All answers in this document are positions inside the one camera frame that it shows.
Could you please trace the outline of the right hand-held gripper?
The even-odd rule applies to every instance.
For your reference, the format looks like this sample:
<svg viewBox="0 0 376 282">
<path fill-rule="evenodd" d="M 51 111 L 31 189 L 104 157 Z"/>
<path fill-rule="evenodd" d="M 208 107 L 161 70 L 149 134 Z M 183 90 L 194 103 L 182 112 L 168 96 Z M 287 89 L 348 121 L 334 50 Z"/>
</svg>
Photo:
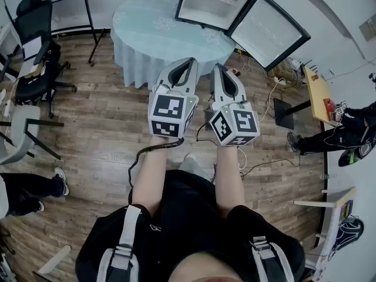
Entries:
<svg viewBox="0 0 376 282">
<path fill-rule="evenodd" d="M 211 108 L 209 120 L 222 146 L 244 146 L 260 135 L 257 113 L 246 100 L 245 88 L 232 70 L 217 63 L 210 74 Z"/>
</svg>

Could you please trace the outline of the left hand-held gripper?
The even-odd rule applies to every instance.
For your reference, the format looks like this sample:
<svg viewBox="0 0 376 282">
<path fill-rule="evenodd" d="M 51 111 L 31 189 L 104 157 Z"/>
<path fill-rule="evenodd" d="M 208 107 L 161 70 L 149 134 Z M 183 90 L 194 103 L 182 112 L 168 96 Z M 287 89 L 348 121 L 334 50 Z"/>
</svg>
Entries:
<svg viewBox="0 0 376 282">
<path fill-rule="evenodd" d="M 148 122 L 152 135 L 182 138 L 199 102 L 195 95 L 198 62 L 183 58 L 163 68 L 149 94 Z"/>
</svg>

